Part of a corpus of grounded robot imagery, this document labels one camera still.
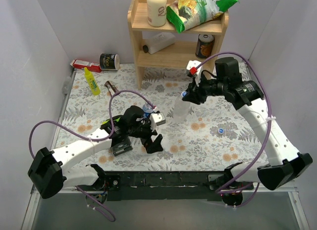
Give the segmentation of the small blue-label water bottle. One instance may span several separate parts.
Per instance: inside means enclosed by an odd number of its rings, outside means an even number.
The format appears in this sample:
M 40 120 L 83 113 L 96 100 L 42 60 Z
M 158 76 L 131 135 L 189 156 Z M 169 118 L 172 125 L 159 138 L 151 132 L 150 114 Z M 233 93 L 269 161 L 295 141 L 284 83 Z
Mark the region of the small blue-label water bottle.
M 142 110 L 144 112 L 144 118 L 149 117 L 152 113 L 156 113 L 156 107 L 147 102 L 143 105 Z

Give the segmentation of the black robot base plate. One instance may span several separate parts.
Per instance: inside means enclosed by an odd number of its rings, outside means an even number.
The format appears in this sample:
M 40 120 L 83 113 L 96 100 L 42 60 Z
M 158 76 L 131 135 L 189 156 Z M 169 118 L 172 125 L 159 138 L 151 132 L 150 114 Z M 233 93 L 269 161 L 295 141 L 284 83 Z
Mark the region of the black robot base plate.
M 252 190 L 249 182 L 233 182 L 229 190 L 234 192 L 219 195 L 216 190 L 226 183 L 224 171 L 126 171 L 99 172 L 93 184 L 82 184 L 84 191 L 99 191 L 105 201 L 206 199 L 222 201 L 228 205 L 242 203 L 242 190 Z

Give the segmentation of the clear plastic bottle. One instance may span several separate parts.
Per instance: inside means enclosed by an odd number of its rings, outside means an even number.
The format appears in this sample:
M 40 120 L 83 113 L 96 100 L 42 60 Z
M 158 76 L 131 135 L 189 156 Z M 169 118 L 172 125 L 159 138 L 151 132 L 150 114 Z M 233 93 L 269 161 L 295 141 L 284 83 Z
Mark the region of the clear plastic bottle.
M 184 122 L 190 110 L 190 103 L 183 101 L 182 97 L 179 95 L 174 104 L 173 118 L 176 123 Z

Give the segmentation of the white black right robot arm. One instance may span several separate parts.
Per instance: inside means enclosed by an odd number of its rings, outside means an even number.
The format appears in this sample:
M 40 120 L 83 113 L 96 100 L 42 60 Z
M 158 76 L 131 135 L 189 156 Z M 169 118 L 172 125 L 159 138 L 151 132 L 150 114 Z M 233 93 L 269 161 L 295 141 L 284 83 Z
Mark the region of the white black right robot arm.
M 267 99 L 254 81 L 243 81 L 238 61 L 224 57 L 215 61 L 216 78 L 207 79 L 203 64 L 190 60 L 186 75 L 193 81 L 182 94 L 182 100 L 205 103 L 209 96 L 223 96 L 248 122 L 264 147 L 268 163 L 239 162 L 228 166 L 224 174 L 213 181 L 218 190 L 235 189 L 242 182 L 262 183 L 275 190 L 300 176 L 313 162 L 308 153 L 301 154 L 290 142 L 270 112 Z

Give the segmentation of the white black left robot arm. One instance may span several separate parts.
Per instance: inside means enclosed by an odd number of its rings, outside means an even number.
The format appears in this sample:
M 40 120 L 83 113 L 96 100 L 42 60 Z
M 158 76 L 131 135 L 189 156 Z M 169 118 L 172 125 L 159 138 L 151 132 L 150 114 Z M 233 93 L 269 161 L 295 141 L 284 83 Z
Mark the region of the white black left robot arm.
M 131 106 L 85 139 L 54 150 L 40 149 L 28 176 L 43 199 L 53 197 L 66 187 L 85 185 L 94 190 L 107 189 L 114 178 L 106 177 L 100 166 L 90 164 L 80 169 L 73 169 L 73 166 L 103 150 L 110 150 L 114 156 L 131 151 L 131 137 L 139 138 L 148 154 L 161 152 L 163 137 L 156 128 L 165 123 L 163 113 L 155 111 L 145 117 L 142 108 Z

